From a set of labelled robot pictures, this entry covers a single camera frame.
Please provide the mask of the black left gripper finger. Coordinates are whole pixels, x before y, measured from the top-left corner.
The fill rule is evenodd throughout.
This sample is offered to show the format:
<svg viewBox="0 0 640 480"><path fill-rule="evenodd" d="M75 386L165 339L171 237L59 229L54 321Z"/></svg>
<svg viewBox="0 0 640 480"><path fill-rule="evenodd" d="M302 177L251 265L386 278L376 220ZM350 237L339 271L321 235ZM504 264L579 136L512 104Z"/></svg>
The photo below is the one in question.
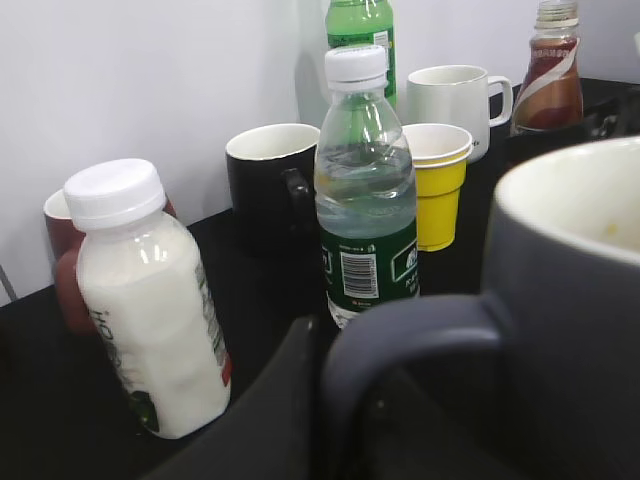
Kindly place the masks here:
<svg viewBox="0 0 640 480"><path fill-rule="evenodd" d="M308 479L319 320L296 319L231 410L148 479Z"/></svg>

